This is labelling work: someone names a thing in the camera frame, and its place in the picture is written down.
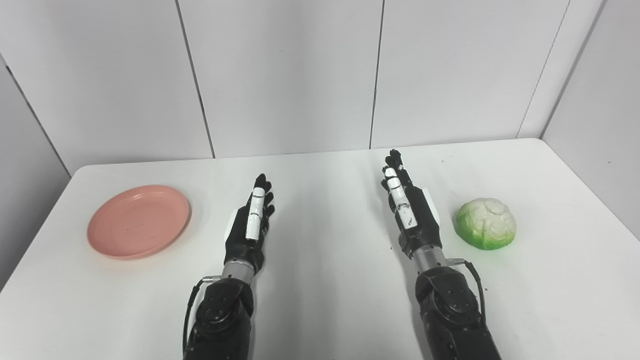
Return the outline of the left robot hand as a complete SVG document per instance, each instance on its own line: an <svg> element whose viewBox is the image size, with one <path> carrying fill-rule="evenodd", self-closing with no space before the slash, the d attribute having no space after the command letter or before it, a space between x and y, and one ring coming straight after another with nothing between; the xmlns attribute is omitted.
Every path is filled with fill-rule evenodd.
<svg viewBox="0 0 640 360"><path fill-rule="evenodd" d="M225 241L224 263L242 262L256 275L265 264L265 237L270 217L275 213L272 183L261 173L245 205L237 209L230 233Z"/></svg>

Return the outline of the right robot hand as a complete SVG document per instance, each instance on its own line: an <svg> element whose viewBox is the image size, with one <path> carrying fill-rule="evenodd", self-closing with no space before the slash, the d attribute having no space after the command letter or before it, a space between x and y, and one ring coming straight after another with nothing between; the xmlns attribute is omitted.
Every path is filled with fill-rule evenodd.
<svg viewBox="0 0 640 360"><path fill-rule="evenodd" d="M422 248L442 248L441 229L423 190L414 185L403 164L402 153L390 150L382 169L381 186L388 194L400 235L398 243L410 259Z"/></svg>

